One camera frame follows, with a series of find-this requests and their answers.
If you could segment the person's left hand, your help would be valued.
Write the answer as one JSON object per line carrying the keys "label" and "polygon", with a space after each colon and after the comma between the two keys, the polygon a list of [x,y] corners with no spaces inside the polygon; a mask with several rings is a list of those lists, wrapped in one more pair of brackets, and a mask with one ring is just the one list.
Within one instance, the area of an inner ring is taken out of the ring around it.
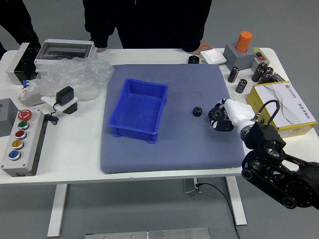
{"label": "person's left hand", "polygon": [[192,55],[199,55],[202,51],[211,50],[214,47],[211,46],[207,41],[201,40],[199,47],[191,52]]}

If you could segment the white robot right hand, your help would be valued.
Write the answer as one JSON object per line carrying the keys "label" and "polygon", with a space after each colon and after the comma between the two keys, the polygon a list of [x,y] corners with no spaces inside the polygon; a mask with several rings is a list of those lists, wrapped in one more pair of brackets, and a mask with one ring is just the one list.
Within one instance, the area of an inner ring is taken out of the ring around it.
{"label": "white robot right hand", "polygon": [[221,99],[209,113],[208,118],[216,131],[229,132],[237,127],[238,133],[250,130],[255,113],[248,104],[232,99]]}

